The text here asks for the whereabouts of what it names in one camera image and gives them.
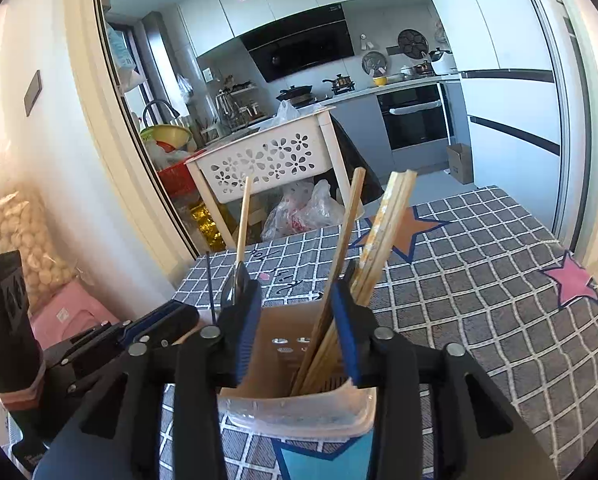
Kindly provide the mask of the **black plastic utensil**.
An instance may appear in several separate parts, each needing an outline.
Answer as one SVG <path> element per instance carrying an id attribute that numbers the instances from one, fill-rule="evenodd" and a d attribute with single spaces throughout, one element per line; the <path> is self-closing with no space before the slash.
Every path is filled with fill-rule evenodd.
<path id="1" fill-rule="evenodd" d="M 212 321 L 212 324 L 214 325 L 214 324 L 216 324 L 216 314 L 215 314 L 215 307 L 214 307 L 214 293 L 213 293 L 213 285 L 212 285 L 213 282 L 212 282 L 210 252 L 206 252 L 206 271 L 207 271 L 207 286 L 208 286 L 208 294 L 209 294 L 211 321 Z"/>

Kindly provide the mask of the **translucent dark plastic spoon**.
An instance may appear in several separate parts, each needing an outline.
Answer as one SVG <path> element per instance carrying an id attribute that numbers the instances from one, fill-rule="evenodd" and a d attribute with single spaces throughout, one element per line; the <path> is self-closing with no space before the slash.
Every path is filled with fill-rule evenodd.
<path id="1" fill-rule="evenodd" d="M 250 276 L 243 262 L 237 262 L 230 270 L 221 291 L 221 309 L 248 304 Z"/>

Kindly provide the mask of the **patterned bamboo chopstick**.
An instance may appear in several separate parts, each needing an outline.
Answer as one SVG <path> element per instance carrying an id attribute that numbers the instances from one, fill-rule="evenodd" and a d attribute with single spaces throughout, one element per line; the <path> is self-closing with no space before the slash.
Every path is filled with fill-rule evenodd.
<path id="1" fill-rule="evenodd" d="M 402 172 L 392 172 L 375 220 L 372 222 L 372 228 L 368 233 L 366 243 L 358 259 L 358 265 L 351 282 L 352 298 L 358 304 L 363 302 L 362 297 L 366 288 L 366 282 L 369 280 L 369 275 L 372 274 L 372 267 L 375 264 L 375 259 L 378 257 L 379 249 L 384 244 L 388 223 L 396 206 L 398 206 L 398 195 L 400 194 L 404 179 L 405 177 Z"/>

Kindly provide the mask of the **pink plastic stool stack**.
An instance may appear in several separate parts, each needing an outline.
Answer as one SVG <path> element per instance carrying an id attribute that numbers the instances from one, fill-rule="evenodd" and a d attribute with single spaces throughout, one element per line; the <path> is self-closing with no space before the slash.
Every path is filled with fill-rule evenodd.
<path id="1" fill-rule="evenodd" d="M 46 350 L 105 322 L 116 324 L 119 319 L 74 280 L 32 316 L 31 327 L 35 339 Z"/>

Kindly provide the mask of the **white plastic utensil holder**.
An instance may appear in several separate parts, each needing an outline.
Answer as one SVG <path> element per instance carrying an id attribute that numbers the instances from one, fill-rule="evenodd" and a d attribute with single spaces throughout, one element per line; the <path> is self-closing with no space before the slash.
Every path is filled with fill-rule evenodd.
<path id="1" fill-rule="evenodd" d="M 341 367 L 316 393 L 290 394 L 319 314 L 318 301 L 261 310 L 246 377 L 218 394 L 218 408 L 236 426 L 297 440 L 355 438 L 372 429 L 376 391 L 356 388 Z"/>

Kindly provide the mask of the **grey checkered star tablecloth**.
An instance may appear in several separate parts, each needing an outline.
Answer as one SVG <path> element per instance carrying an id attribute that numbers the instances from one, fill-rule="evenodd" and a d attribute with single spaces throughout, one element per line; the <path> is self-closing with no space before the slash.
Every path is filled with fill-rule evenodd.
<path id="1" fill-rule="evenodd" d="M 567 479 L 598 442 L 598 285 L 572 253 L 495 186 L 414 206 L 370 308 L 414 344 L 463 344 Z M 320 299 L 338 226 L 256 244 L 244 256 L 264 307 Z M 220 415 L 227 478 L 289 479 L 335 442 L 271 439 Z"/>

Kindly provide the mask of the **bag of round snacks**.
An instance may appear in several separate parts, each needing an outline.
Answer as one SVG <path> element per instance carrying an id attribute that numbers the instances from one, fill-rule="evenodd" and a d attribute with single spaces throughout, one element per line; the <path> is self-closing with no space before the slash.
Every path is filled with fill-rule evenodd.
<path id="1" fill-rule="evenodd" d="M 19 185 L 0 196 L 0 254 L 18 252 L 29 316 L 36 315 L 78 275 L 50 232 L 44 200 L 35 188 Z"/>

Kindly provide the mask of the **cardboard box on floor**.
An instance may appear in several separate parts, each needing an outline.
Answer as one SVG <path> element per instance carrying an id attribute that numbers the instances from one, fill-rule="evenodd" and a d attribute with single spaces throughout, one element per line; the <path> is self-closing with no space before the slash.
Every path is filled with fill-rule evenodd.
<path id="1" fill-rule="evenodd" d="M 471 148 L 467 144 L 456 143 L 449 145 L 448 169 L 451 176 L 461 184 L 474 182 L 474 167 L 472 166 Z"/>

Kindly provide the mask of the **yellow basin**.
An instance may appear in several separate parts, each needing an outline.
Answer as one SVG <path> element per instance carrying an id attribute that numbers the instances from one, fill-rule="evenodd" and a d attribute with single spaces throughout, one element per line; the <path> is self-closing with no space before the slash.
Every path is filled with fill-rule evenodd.
<path id="1" fill-rule="evenodd" d="M 139 135 L 143 141 L 152 139 L 160 146 L 168 144 L 169 147 L 164 149 L 167 153 L 186 148 L 192 138 L 192 134 L 188 129 L 177 125 L 150 126 L 142 129 Z"/>

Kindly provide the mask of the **white red plastic bag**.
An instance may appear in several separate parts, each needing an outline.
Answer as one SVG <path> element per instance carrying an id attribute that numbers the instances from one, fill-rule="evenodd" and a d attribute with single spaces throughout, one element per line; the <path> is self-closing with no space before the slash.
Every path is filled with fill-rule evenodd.
<path id="1" fill-rule="evenodd" d="M 327 180 L 286 184 L 282 199 L 267 216 L 261 233 L 264 242 L 285 236 L 338 226 L 346 210 L 330 196 Z"/>

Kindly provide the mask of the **black built-in oven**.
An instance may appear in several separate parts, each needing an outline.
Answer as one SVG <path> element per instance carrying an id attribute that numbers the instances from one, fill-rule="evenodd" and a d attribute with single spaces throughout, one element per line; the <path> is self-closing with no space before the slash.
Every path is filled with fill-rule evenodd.
<path id="1" fill-rule="evenodd" d="M 377 101 L 392 150 L 448 140 L 453 133 L 440 84 L 383 93 Z"/>

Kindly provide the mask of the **white refrigerator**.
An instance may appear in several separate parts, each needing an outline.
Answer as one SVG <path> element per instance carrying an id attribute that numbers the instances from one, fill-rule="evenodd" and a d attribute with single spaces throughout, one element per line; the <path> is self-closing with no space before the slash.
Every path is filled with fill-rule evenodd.
<path id="1" fill-rule="evenodd" d="M 561 124 L 553 63 L 531 0 L 432 0 L 468 116 L 474 182 L 554 226 Z"/>

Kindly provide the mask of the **black pot on stove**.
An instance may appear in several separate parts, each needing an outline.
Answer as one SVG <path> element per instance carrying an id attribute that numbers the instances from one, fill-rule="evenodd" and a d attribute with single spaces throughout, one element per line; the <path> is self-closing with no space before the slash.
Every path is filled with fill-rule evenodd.
<path id="1" fill-rule="evenodd" d="M 355 84 L 351 77 L 343 76 L 342 74 L 338 74 L 334 79 L 324 79 L 324 82 L 331 84 L 330 90 L 335 96 L 355 89 Z"/>

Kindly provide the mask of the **black range hood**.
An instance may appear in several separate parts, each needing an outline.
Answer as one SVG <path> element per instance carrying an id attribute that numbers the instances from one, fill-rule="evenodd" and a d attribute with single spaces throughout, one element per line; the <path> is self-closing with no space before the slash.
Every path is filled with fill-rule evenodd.
<path id="1" fill-rule="evenodd" d="M 239 39 L 266 82 L 354 55 L 340 3 L 292 14 Z"/>

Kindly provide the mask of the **dark wall switch plate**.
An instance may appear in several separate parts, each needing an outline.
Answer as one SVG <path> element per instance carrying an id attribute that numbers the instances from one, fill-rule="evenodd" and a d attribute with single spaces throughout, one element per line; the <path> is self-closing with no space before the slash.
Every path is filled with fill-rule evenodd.
<path id="1" fill-rule="evenodd" d="M 43 90 L 43 83 L 42 83 L 42 76 L 41 76 L 41 71 L 40 70 L 36 70 L 35 73 L 33 74 L 33 77 L 28 85 L 28 88 L 26 89 L 26 94 L 24 95 L 23 98 L 23 104 L 24 104 L 24 112 L 26 113 L 26 117 L 29 117 L 33 107 L 38 99 L 38 97 L 40 96 L 41 92 Z"/>

